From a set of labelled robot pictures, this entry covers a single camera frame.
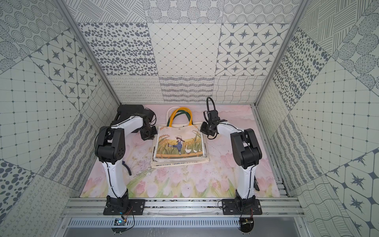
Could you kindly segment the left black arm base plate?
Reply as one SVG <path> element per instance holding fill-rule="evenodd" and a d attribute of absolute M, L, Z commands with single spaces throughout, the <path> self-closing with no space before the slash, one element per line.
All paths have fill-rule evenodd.
<path fill-rule="evenodd" d="M 104 215 L 126 215 L 130 210 L 130 214 L 135 216 L 143 215 L 145 208 L 145 199 L 129 199 L 119 203 L 115 198 L 111 198 L 106 202 Z"/>

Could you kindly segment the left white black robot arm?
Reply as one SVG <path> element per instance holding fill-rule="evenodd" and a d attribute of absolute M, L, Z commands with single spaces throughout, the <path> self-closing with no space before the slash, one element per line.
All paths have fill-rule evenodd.
<path fill-rule="evenodd" d="M 106 171 L 109 192 L 107 202 L 124 207 L 128 204 L 127 186 L 123 180 L 123 164 L 126 152 L 125 138 L 139 132 L 143 141 L 157 135 L 156 114 L 142 105 L 120 105 L 109 126 L 103 126 L 95 138 L 94 152 Z"/>

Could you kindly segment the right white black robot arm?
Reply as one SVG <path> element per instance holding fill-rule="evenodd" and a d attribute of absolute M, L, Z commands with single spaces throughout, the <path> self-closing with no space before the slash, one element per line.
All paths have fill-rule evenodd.
<path fill-rule="evenodd" d="M 235 197 L 237 207 L 254 205 L 255 172 L 263 156 L 255 131 L 237 128 L 227 120 L 220 119 L 217 110 L 204 111 L 203 116 L 205 121 L 200 128 L 203 134 L 213 138 L 223 135 L 230 139 L 234 160 L 240 168 Z"/>

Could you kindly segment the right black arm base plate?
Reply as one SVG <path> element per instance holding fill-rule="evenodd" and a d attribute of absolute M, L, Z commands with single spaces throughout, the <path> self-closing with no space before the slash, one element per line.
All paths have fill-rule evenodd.
<path fill-rule="evenodd" d="M 222 199 L 222 210 L 224 215 L 262 215 L 261 203 L 252 197 L 249 199 Z"/>

